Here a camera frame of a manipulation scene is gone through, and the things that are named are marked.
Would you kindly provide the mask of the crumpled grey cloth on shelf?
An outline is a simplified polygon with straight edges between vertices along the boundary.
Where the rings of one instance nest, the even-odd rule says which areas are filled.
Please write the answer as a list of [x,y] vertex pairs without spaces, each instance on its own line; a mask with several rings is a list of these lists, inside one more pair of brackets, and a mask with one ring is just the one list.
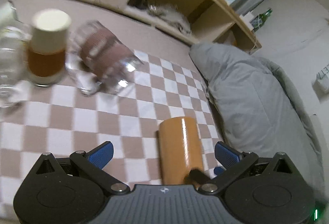
[[192,33],[187,18],[171,4],[150,4],[148,6],[148,14],[165,21],[182,34],[190,35]]

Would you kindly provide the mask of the clear glass mug brown sleeve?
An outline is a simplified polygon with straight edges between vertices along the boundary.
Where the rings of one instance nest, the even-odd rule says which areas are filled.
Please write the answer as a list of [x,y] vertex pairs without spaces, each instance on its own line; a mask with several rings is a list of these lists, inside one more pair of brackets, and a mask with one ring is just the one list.
[[88,21],[70,36],[66,70],[83,95],[118,94],[143,62],[99,21]]

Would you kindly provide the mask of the white and brown paper cup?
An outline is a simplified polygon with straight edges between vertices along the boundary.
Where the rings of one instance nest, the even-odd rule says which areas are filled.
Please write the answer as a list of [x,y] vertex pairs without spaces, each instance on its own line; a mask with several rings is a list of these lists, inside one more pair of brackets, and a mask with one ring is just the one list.
[[32,17],[27,69],[35,85],[47,87],[63,76],[70,26],[70,16],[59,9],[44,9]]

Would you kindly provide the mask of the white hanging bag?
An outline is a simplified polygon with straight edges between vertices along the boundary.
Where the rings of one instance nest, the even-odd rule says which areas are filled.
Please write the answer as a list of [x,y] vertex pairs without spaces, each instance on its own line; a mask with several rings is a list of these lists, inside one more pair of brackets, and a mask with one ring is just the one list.
[[317,74],[316,79],[313,82],[313,90],[315,91],[315,94],[317,97],[321,98],[323,96],[328,95],[329,90],[329,65],[326,65],[326,67],[322,68]]

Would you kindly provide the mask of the grey duvet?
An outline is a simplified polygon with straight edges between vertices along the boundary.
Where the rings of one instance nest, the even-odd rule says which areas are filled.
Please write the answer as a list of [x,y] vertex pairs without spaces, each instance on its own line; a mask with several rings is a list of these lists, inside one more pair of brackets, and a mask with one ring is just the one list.
[[260,157],[285,152],[305,181],[324,192],[319,138],[285,71],[226,44],[195,44],[190,57],[222,117],[225,141]]

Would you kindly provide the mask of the brown white checkered cloth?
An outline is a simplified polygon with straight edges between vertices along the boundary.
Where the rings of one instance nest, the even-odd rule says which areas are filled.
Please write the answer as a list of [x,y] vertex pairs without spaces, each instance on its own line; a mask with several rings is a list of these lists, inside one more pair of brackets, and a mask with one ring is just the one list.
[[195,119],[204,169],[213,175],[214,145],[220,136],[200,74],[140,51],[136,56],[143,65],[117,95],[84,96],[70,78],[48,88],[26,80],[18,84],[14,98],[20,104],[1,110],[2,219],[16,219],[15,193],[44,152],[67,157],[111,141],[114,157],[107,173],[130,186],[160,184],[157,131],[173,117]]

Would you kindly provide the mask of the white charger block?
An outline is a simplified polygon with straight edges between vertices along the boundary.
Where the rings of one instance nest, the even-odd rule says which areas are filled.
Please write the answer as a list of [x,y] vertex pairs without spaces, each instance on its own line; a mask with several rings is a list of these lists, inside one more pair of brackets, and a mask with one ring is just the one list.
[[255,16],[252,11],[248,12],[246,15],[240,15],[240,19],[244,22],[244,24],[250,29],[253,30],[254,27],[252,25],[252,21],[256,19],[257,16]]

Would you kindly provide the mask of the cream white tumbler cup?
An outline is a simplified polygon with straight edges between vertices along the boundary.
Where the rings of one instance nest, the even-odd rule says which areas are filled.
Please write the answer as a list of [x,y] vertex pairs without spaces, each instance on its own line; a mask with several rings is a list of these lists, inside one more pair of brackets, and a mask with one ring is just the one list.
[[5,27],[18,19],[17,10],[11,0],[1,4],[0,9],[0,26]]

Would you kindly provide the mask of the tan bamboo cylinder cup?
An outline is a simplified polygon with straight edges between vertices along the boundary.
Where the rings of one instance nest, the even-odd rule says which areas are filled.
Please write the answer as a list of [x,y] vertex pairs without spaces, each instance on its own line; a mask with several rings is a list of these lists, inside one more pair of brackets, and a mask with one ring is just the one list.
[[190,171],[204,170],[197,123],[191,117],[163,121],[158,130],[162,182],[165,185],[189,185]]

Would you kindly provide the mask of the clear ribbed stemmed glass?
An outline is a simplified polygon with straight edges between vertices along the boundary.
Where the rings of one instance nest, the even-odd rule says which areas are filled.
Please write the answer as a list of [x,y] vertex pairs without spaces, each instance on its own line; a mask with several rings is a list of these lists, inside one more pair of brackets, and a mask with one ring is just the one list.
[[26,46],[30,26],[13,21],[1,29],[1,109],[14,107],[19,101],[18,85],[26,73]]

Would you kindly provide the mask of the green glass bottle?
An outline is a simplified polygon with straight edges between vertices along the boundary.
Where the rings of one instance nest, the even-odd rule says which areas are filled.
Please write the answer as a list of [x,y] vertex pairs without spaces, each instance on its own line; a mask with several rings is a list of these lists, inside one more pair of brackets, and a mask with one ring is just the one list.
[[262,14],[257,15],[250,23],[253,27],[253,32],[259,30],[266,22],[266,20],[270,17],[273,12],[272,8],[269,8]]

